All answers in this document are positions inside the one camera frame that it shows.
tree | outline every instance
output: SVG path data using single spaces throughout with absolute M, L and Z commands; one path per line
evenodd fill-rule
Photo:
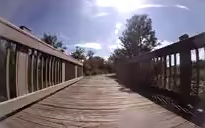
M 94 52 L 93 52 L 92 50 L 87 51 L 87 55 L 86 55 L 86 56 L 87 56 L 88 58 L 92 58 L 93 55 L 94 55 Z
M 110 63 L 114 63 L 117 60 L 126 58 L 127 51 L 124 48 L 115 49 L 111 56 L 108 58 Z
M 152 20 L 147 15 L 134 15 L 127 20 L 126 30 L 119 37 L 122 49 L 114 52 L 115 56 L 125 55 L 127 58 L 151 51 L 157 43 Z
M 71 53 L 71 56 L 77 60 L 84 60 L 85 57 L 85 49 L 76 47 L 76 50 Z
M 56 35 L 49 35 L 44 33 L 42 40 L 47 43 L 52 45 L 54 48 L 60 49 L 62 52 L 66 49 L 65 46 L 63 46 L 62 41 L 58 40 L 58 37 Z

wooden bridge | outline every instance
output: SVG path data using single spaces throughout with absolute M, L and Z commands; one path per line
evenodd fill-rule
M 83 77 L 81 62 L 0 18 L 0 128 L 205 127 L 205 33 L 115 66 Z
M 85 77 L 0 122 L 0 128 L 194 128 L 106 76 Z

handrail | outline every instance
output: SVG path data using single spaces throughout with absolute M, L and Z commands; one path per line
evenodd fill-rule
M 118 62 L 117 73 L 124 84 L 205 98 L 205 32 Z
M 4 37 L 11 39 L 11 40 L 15 40 L 18 43 L 21 43 L 21 44 L 26 45 L 28 47 L 45 52 L 47 54 L 57 56 L 61 59 L 64 59 L 64 60 L 67 60 L 67 61 L 70 61 L 72 63 L 75 63 L 75 64 L 82 66 L 81 62 L 77 61 L 76 59 L 72 58 L 71 56 L 67 56 L 66 54 L 60 52 L 58 49 L 52 47 L 49 44 L 46 44 L 45 42 L 43 42 L 42 40 L 40 40 L 36 36 L 32 35 L 31 33 L 20 29 L 19 27 L 13 25 L 12 23 L 9 23 L 8 21 L 4 20 L 1 17 L 0 17 L 0 23 L 2 23 L 2 24 L 0 24 L 0 35 L 1 36 L 4 36 Z

post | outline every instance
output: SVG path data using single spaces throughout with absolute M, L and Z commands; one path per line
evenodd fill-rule
M 78 67 L 75 65 L 75 78 L 78 77 Z
M 18 96 L 28 93 L 28 51 L 25 47 L 19 47 L 17 51 L 17 94 Z
M 62 81 L 65 81 L 65 62 L 62 62 Z
M 191 75 L 191 51 L 182 51 L 180 53 L 180 92 L 185 98 L 189 96 L 191 92 Z

sunlight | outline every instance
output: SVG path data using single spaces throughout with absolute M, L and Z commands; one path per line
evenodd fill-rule
M 141 8 L 145 0 L 96 0 L 96 4 L 101 7 L 114 7 L 119 12 L 131 12 Z

